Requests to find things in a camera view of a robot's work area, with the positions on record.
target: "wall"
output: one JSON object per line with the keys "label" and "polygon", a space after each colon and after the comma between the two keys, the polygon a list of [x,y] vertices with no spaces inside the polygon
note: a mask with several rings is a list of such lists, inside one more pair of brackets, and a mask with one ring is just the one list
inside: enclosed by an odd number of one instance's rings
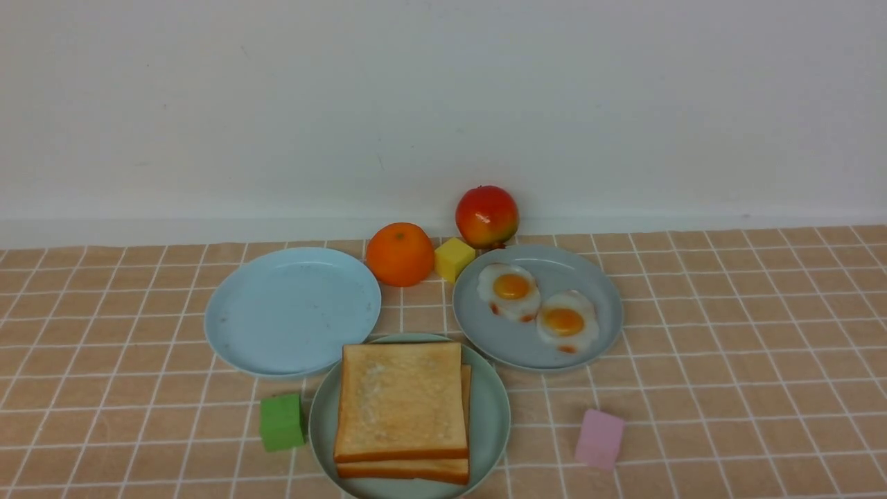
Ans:
{"label": "wall", "polygon": [[482,183],[537,232],[884,220],[885,53],[879,0],[5,0],[0,246],[448,232]]}

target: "pink cube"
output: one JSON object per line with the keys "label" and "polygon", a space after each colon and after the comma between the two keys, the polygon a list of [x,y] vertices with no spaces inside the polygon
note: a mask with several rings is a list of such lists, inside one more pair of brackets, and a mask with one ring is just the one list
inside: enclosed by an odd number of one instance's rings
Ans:
{"label": "pink cube", "polygon": [[622,443],[622,430],[625,421],[618,417],[590,409],[585,412],[579,443],[576,445],[576,460],[602,470],[613,471],[619,446]]}

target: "bread slice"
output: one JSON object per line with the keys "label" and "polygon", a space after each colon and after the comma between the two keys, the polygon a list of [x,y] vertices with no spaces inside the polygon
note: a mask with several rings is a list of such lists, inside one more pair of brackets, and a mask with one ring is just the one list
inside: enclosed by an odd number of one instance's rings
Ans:
{"label": "bread slice", "polygon": [[[462,411],[465,427],[470,428],[471,366],[462,366]],[[400,459],[336,464],[343,479],[428,479],[468,485],[469,458],[466,459]]]}
{"label": "bread slice", "polygon": [[342,348],[337,463],[468,457],[457,342]]}

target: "plate rim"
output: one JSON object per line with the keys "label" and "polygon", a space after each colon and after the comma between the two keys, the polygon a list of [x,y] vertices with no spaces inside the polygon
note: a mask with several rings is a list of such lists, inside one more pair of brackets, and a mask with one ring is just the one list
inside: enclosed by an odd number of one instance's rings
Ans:
{"label": "plate rim", "polygon": [[548,245],[546,245],[546,244],[512,244],[512,245],[510,245],[510,246],[506,246],[506,247],[503,248],[503,249],[494,249],[494,250],[492,250],[492,251],[488,251],[488,252],[484,253],[483,255],[480,255],[480,256],[478,256],[477,258],[475,258],[474,260],[472,260],[471,263],[469,263],[464,269],[462,269],[462,272],[459,274],[459,277],[456,279],[456,282],[455,282],[455,283],[453,284],[453,286],[452,286],[452,292],[451,292],[451,295],[450,295],[450,301],[452,302],[452,314],[453,314],[453,317],[456,319],[456,323],[459,325],[459,329],[462,331],[462,334],[465,335],[465,338],[467,338],[468,341],[470,341],[471,344],[472,344],[475,348],[477,348],[477,350],[483,352],[484,355],[490,357],[492,360],[494,360],[494,361],[496,361],[496,362],[498,362],[498,363],[500,363],[500,364],[502,364],[502,365],[504,365],[504,366],[508,366],[509,368],[515,368],[515,369],[518,369],[518,370],[521,370],[521,371],[524,371],[524,372],[532,372],[532,373],[540,373],[540,374],[547,374],[547,373],[557,374],[557,373],[563,373],[563,372],[572,371],[572,370],[575,370],[575,369],[581,369],[581,368],[584,368],[584,367],[587,367],[587,366],[591,366],[594,362],[598,361],[601,357],[603,357],[604,355],[606,355],[607,352],[609,352],[609,350],[610,350],[611,348],[613,348],[613,345],[616,344],[616,341],[617,341],[617,339],[619,338],[619,336],[622,335],[622,334],[624,334],[624,327],[625,327],[625,303],[624,303],[624,300],[623,300],[623,298],[622,298],[622,295],[619,294],[619,288],[616,287],[616,284],[613,282],[612,279],[610,279],[610,276],[607,275],[607,273],[605,273],[604,270],[603,270],[602,268],[600,268],[598,265],[594,264],[594,262],[589,261],[589,260],[587,260],[587,259],[586,259],[586,262],[588,263],[588,265],[591,265],[591,266],[593,266],[593,267],[596,267],[598,270],[600,270],[600,273],[606,278],[607,283],[609,283],[609,285],[613,288],[613,291],[616,293],[616,297],[619,298],[619,328],[618,328],[618,331],[617,331],[616,334],[613,336],[613,340],[610,341],[609,345],[607,345],[606,348],[604,348],[603,350],[601,350],[600,353],[598,353],[597,355],[595,355],[594,357],[592,357],[592,358],[589,359],[589,360],[585,360],[585,361],[583,361],[583,362],[579,362],[579,363],[572,364],[572,365],[568,365],[568,366],[563,366],[563,367],[559,367],[559,368],[533,368],[533,367],[531,367],[531,366],[524,366],[524,365],[522,365],[522,364],[515,364],[515,363],[513,363],[513,362],[509,362],[508,360],[503,360],[503,359],[499,358],[499,356],[497,356],[496,354],[494,354],[494,353],[492,353],[492,352],[489,352],[488,349],[485,349],[485,348],[481,347],[480,345],[478,345],[478,344],[472,339],[472,336],[468,333],[468,331],[465,330],[465,326],[462,325],[462,321],[459,320],[459,314],[456,312],[456,310],[459,308],[459,306],[456,305],[456,300],[454,299],[454,297],[455,297],[455,295],[456,295],[456,288],[459,286],[459,279],[462,278],[462,276],[465,274],[465,271],[466,271],[471,265],[473,265],[473,264],[474,264],[479,258],[481,258],[481,257],[483,257],[483,256],[485,256],[485,255],[489,255],[489,254],[491,254],[491,253],[494,252],[494,251],[508,251],[508,250],[511,249],[511,248],[527,248],[527,249],[530,249],[530,250],[533,250],[533,249],[555,250],[555,251],[559,251],[559,252],[561,252],[561,253],[566,253],[566,254],[569,254],[569,255],[577,256],[577,257],[580,257],[580,256],[581,256],[581,255],[579,255],[578,253],[574,253],[574,252],[572,252],[572,251],[567,251],[567,250],[565,250],[565,249],[563,249],[563,248],[558,248],[557,246],[548,246]]}
{"label": "plate rim", "polygon": [[[215,289],[213,289],[213,293],[209,297],[209,300],[207,301],[207,304],[203,309],[203,321],[202,321],[203,336],[206,338],[207,343],[209,343],[209,347],[213,350],[213,353],[215,355],[217,355],[219,359],[224,360],[228,365],[230,365],[234,369],[236,369],[244,374],[258,377],[258,378],[262,378],[262,379],[268,379],[268,380],[272,380],[272,381],[286,381],[286,380],[297,380],[297,379],[302,379],[302,378],[309,377],[309,376],[316,376],[316,375],[323,374],[327,370],[329,370],[333,365],[335,365],[335,363],[337,361],[341,360],[341,355],[340,355],[337,359],[333,359],[330,362],[328,362],[327,364],[324,364],[323,366],[320,366],[318,368],[305,369],[305,370],[301,370],[301,371],[293,371],[291,373],[272,374],[272,373],[268,373],[268,372],[254,371],[252,369],[245,368],[245,367],[241,366],[240,364],[232,362],[231,359],[229,359],[228,357],[223,355],[222,350],[216,346],[217,340],[213,339],[214,338],[213,335],[211,335],[209,332],[210,326],[209,326],[208,311],[210,310],[210,308],[213,306],[213,304],[215,302],[217,302],[218,300],[221,299],[220,298],[220,291],[222,289],[225,289],[226,287],[233,286],[233,284],[231,284],[231,282],[233,282],[233,280],[236,279],[236,276],[242,275],[246,272],[249,272],[250,267],[256,267],[259,265],[259,263],[261,263],[263,261],[271,260],[275,257],[280,257],[281,254],[299,255],[300,253],[320,253],[320,254],[328,254],[328,255],[329,254],[338,254],[338,255],[341,255],[346,258],[350,258],[350,259],[354,260],[355,262],[359,263],[360,266],[362,266],[364,268],[365,272],[370,277],[370,279],[368,281],[375,283],[375,286],[371,287],[372,288],[371,292],[373,293],[373,302],[378,303],[374,307],[375,311],[373,312],[373,315],[375,315],[375,318],[373,319],[373,326],[369,329],[369,331],[366,332],[366,336],[364,337],[364,341],[370,336],[370,334],[373,333],[373,329],[375,329],[375,325],[376,325],[376,323],[379,322],[379,317],[381,316],[381,286],[379,284],[379,281],[376,280],[373,273],[370,271],[370,269],[363,262],[361,262],[359,259],[355,258],[354,256],[352,256],[344,251],[341,251],[339,249],[326,248],[326,247],[321,247],[321,246],[298,246],[295,248],[277,249],[275,251],[272,251],[271,253],[266,253],[264,255],[261,255],[260,257],[256,257],[256,258],[246,262],[245,264],[238,266],[238,268],[235,269],[234,272],[228,274],[224,279],[222,279],[222,282],[220,282],[219,285],[216,286]],[[293,259],[293,260],[290,260],[289,263],[297,263],[299,261],[300,260],[298,260],[298,259]]]}
{"label": "plate rim", "polygon": [[[513,424],[514,419],[511,414],[511,399],[508,397],[508,390],[505,386],[505,382],[502,381],[502,377],[498,374],[498,371],[496,370],[496,366],[494,366],[491,362],[486,360],[479,352],[473,350],[470,345],[466,345],[462,342],[456,341],[456,340],[454,340],[450,337],[446,337],[444,335],[439,335],[439,334],[434,334],[434,333],[395,333],[395,334],[385,335],[383,337],[375,338],[372,341],[366,342],[361,345],[372,344],[372,343],[400,343],[398,340],[401,340],[400,342],[403,342],[403,343],[431,343],[431,342],[442,343],[442,342],[452,341],[452,342],[461,344],[463,352],[470,351],[470,352],[474,353],[475,355],[477,355],[477,357],[482,362],[484,362],[490,366],[490,368],[492,369],[494,378],[498,381],[498,386],[501,387],[502,393],[505,395],[505,400],[507,402],[507,404],[505,404],[505,414],[507,416],[507,424],[505,425],[505,428],[506,428],[505,439],[502,442],[502,448],[499,450],[498,456],[494,460],[493,465],[490,467],[489,470],[487,470],[483,474],[483,476],[479,480],[477,480],[477,483],[475,483],[473,486],[471,486],[471,487],[466,486],[465,488],[463,488],[459,492],[457,492],[456,495],[454,495],[453,497],[448,497],[447,499],[458,499],[459,497],[461,497],[463,495],[471,494],[479,486],[481,486],[482,483],[485,482],[490,477],[490,475],[496,470],[496,465],[500,461],[502,461],[502,457],[505,455],[505,452],[508,449],[508,442],[511,439],[511,429],[512,429],[512,424]],[[342,486],[339,484],[339,480],[334,479],[332,476],[330,476],[330,474],[328,472],[326,472],[326,468],[324,468],[323,464],[320,463],[320,459],[318,458],[317,444],[314,443],[314,425],[312,424],[312,421],[314,421],[314,417],[315,417],[314,410],[317,407],[317,405],[314,403],[317,400],[317,394],[320,393],[321,389],[324,388],[324,385],[326,385],[327,383],[332,383],[332,381],[330,381],[330,379],[331,379],[330,376],[335,371],[336,365],[340,364],[340,363],[341,363],[341,360],[336,361],[333,364],[333,366],[326,372],[326,374],[324,375],[323,381],[320,382],[317,390],[314,392],[314,397],[311,399],[311,409],[308,414],[308,436],[309,436],[308,440],[309,440],[309,445],[311,447],[311,454],[314,455],[314,460],[318,463],[318,466],[320,467],[321,471],[323,471],[324,475],[328,479],[330,479],[330,481],[332,481],[339,488],[339,490],[341,490],[342,492],[344,492],[346,494],[351,494],[351,492],[342,488]]]}

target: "egg white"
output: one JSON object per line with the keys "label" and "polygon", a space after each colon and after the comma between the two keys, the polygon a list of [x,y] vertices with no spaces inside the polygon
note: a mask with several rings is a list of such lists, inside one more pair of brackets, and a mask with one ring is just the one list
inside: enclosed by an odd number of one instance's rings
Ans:
{"label": "egg white", "polygon": [[[522,298],[513,300],[496,295],[493,282],[503,274],[516,273],[527,280],[530,291]],[[542,303],[542,296],[536,285],[536,278],[527,269],[519,265],[489,264],[477,276],[477,296],[496,314],[515,322],[530,322]]]}
{"label": "egg white", "polygon": [[[546,313],[556,308],[569,308],[576,311],[582,317],[585,326],[573,336],[558,336],[545,324]],[[598,314],[594,310],[594,304],[585,295],[574,289],[555,293],[542,303],[536,316],[536,330],[543,342],[558,349],[564,349],[563,351],[572,348],[575,352],[587,350],[600,334]]]}

